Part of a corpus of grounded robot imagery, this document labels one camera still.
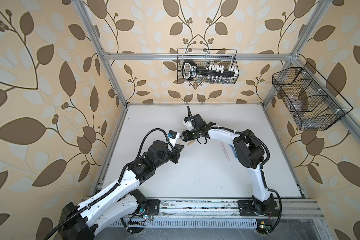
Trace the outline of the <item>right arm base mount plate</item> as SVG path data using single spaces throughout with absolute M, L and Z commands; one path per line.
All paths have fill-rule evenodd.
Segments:
M 242 217 L 277 217 L 280 213 L 275 200 L 264 202 L 240 200 L 238 201 L 238 208 Z

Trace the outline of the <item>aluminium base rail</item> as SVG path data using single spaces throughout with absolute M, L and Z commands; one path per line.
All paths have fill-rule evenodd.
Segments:
M 266 229 L 286 220 L 322 220 L 324 215 L 315 200 L 282 199 L 277 217 L 242 217 L 238 201 L 250 199 L 159 199 L 156 216 L 128 215 L 108 227 L 129 228 L 208 228 Z

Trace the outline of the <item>pink clear pen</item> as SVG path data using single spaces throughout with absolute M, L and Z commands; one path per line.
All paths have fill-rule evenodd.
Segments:
M 226 150 L 226 148 L 225 148 L 224 143 L 223 143 L 223 142 L 220 142 L 220 145 L 221 145 L 221 147 L 222 147 L 222 150 L 223 150 L 223 152 L 224 152 L 224 155 L 225 155 L 227 161 L 230 162 L 231 160 L 230 160 L 229 154 L 228 154 L 228 152 L 227 152 L 227 150 Z

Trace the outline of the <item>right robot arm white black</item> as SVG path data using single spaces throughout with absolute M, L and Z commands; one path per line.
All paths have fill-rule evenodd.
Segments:
M 187 127 L 187 130 L 182 132 L 184 142 L 205 138 L 225 142 L 234 147 L 237 159 L 242 166 L 247 168 L 252 183 L 253 206 L 251 210 L 259 216 L 265 215 L 274 201 L 263 171 L 265 163 L 270 159 L 270 151 L 265 143 L 251 130 L 237 132 L 216 126 L 215 123 L 207 124 L 199 114 L 195 116 L 189 114 L 184 118 L 183 124 Z

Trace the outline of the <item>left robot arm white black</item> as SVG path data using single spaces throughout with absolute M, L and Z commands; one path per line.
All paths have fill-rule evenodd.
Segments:
M 138 189 L 156 169 L 177 163 L 184 146 L 154 141 L 141 156 L 124 166 L 121 176 L 93 197 L 67 204 L 54 229 L 63 240 L 93 240 L 102 230 L 128 215 L 142 216 L 147 198 Z

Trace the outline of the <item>black white tool in basket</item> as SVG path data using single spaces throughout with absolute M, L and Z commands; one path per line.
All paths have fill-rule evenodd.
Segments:
M 193 80 L 201 77 L 221 77 L 234 79 L 239 76 L 239 70 L 235 66 L 214 65 L 207 63 L 205 67 L 202 64 L 196 64 L 195 61 L 185 60 L 179 70 L 184 80 Z

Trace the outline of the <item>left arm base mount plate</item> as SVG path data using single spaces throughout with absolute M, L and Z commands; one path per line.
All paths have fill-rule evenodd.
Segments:
M 160 203 L 161 201 L 159 199 L 148 199 L 143 203 L 138 203 L 134 211 L 127 213 L 127 216 L 156 216 L 160 211 Z

